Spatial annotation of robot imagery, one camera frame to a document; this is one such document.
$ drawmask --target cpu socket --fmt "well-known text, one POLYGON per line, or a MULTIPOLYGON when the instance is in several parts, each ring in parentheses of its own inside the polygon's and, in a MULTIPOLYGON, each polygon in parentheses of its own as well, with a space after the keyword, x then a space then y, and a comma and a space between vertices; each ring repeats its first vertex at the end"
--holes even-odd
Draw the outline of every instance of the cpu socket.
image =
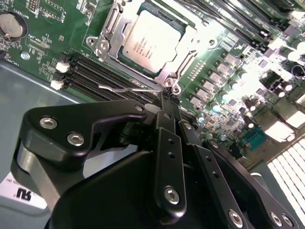
POLYGON ((99 37, 86 38, 100 61, 153 88, 177 84, 197 56, 202 21, 173 0, 114 0, 99 37))

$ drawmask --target white label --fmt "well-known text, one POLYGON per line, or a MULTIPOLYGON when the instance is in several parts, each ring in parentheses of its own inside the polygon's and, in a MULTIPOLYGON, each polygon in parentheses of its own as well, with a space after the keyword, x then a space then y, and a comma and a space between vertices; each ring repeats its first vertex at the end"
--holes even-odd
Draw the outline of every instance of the white label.
POLYGON ((40 209, 47 207, 47 203, 42 197, 19 184, 12 173, 9 173, 1 182, 0 196, 40 209))

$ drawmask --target black metal arm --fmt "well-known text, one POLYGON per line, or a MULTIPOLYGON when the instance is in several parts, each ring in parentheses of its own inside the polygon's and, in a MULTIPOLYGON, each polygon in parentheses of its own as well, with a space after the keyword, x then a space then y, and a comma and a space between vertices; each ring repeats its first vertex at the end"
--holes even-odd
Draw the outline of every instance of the black metal arm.
POLYGON ((223 147, 201 142, 178 106, 165 90, 145 107, 122 100, 29 110, 12 173, 45 198, 50 229, 299 228, 223 147), (128 144, 138 151, 83 177, 87 158, 128 144))

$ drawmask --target white connector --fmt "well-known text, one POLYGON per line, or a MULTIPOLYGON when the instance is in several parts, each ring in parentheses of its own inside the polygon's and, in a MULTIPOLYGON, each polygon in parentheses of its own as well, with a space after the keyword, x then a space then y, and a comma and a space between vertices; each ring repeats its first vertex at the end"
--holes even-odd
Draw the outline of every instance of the white connector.
POLYGON ((66 73, 69 68, 70 65, 68 63, 58 62, 56 65, 56 70, 58 70, 61 73, 66 73))
POLYGON ((62 87, 63 87, 63 81, 56 81, 56 80, 51 81, 51 88, 54 88, 55 90, 59 90, 62 87))

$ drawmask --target motherboard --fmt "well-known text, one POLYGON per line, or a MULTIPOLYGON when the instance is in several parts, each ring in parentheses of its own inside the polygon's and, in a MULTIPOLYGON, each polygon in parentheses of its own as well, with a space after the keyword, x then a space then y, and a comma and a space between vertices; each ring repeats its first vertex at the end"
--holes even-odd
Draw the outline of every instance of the motherboard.
POLYGON ((171 88, 233 151, 305 124, 302 0, 3 0, 0 58, 87 102, 171 88))

